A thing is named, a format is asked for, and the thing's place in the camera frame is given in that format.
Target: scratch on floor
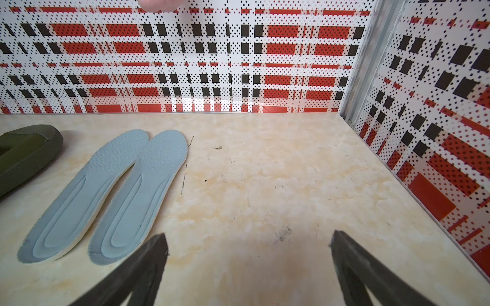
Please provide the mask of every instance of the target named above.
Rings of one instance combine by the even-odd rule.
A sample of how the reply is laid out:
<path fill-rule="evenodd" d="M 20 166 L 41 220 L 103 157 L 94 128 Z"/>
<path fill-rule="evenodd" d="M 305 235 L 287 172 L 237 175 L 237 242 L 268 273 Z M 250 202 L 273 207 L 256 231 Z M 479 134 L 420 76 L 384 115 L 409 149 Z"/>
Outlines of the scratch on floor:
<path fill-rule="evenodd" d="M 180 195 L 182 195 L 182 192 L 184 191 L 184 184 L 185 184 L 185 176 L 187 175 L 187 172 L 184 173 L 184 180 L 182 181 L 182 189 L 180 190 Z"/>

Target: marble floor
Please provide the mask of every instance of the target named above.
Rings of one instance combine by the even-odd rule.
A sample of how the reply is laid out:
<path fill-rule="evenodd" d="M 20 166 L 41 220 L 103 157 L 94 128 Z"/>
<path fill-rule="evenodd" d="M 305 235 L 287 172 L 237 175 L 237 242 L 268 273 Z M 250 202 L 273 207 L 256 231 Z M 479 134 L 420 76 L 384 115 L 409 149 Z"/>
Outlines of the marble floor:
<path fill-rule="evenodd" d="M 32 124 L 55 126 L 64 145 L 0 199 L 0 305 L 67 305 L 118 266 L 92 264 L 87 246 L 121 182 L 65 256 L 16 254 L 92 154 L 130 129 L 176 129 L 189 144 L 150 232 L 170 249 L 156 305 L 344 305 L 334 230 L 438 305 L 490 303 L 489 283 L 335 113 L 1 116 L 0 134 Z"/>

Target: red and white plaid wall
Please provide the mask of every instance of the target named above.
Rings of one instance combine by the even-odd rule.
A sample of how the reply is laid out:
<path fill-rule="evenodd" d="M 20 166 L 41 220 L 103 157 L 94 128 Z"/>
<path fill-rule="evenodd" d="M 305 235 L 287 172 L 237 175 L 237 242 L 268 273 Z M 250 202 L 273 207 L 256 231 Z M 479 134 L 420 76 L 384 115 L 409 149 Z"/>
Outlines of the red and white plaid wall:
<path fill-rule="evenodd" d="M 3 114 L 336 112 L 376 0 L 6 1 Z"/>
<path fill-rule="evenodd" d="M 490 276 L 489 5 L 408 1 L 356 131 Z"/>

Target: insole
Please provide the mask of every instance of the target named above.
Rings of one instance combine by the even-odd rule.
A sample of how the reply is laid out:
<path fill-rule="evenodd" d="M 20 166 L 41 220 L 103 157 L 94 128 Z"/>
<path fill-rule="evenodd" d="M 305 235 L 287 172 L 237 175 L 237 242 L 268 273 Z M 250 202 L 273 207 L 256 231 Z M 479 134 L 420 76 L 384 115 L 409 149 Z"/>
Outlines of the insole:
<path fill-rule="evenodd" d="M 187 142 L 174 130 L 158 134 L 141 150 L 90 240 L 89 256 L 93 263 L 116 262 L 144 242 L 186 157 Z"/>
<path fill-rule="evenodd" d="M 111 188 L 147 143 L 145 131 L 131 130 L 101 147 L 27 234 L 17 253 L 19 261 L 57 259 L 71 250 L 89 229 Z"/>

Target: dark green shoe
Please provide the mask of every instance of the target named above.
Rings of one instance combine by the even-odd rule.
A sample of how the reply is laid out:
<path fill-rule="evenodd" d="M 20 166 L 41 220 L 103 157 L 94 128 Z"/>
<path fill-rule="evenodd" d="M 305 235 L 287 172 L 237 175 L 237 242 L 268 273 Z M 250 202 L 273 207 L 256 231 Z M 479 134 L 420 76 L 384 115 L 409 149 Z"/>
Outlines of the dark green shoe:
<path fill-rule="evenodd" d="M 63 136 L 51 125 L 38 124 L 0 136 L 0 196 L 44 168 L 61 150 Z"/>

